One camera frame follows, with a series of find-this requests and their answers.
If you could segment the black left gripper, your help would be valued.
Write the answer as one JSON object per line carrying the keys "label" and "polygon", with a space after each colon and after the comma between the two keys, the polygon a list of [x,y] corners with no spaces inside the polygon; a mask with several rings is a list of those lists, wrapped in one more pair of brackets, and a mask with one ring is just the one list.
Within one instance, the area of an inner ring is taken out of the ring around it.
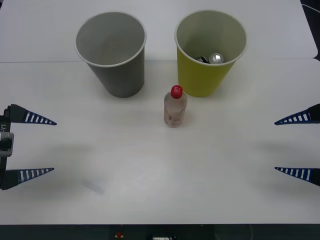
{"label": "black left gripper", "polygon": [[17,104],[9,105],[0,116],[0,189],[8,190],[54,170],[54,168],[11,169],[7,158],[12,155],[11,122],[18,124],[57,125],[53,120]]}

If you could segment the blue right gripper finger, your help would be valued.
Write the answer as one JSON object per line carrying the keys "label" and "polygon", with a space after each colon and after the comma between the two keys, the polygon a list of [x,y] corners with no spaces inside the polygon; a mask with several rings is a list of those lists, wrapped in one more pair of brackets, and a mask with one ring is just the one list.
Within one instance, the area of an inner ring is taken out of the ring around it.
{"label": "blue right gripper finger", "polygon": [[320,104],[309,107],[303,111],[294,113],[276,121],[275,125],[292,124],[319,124],[320,123]]}
{"label": "blue right gripper finger", "polygon": [[306,181],[316,186],[320,186],[320,169],[319,168],[275,167],[274,169],[286,175],[289,175],[291,177]]}

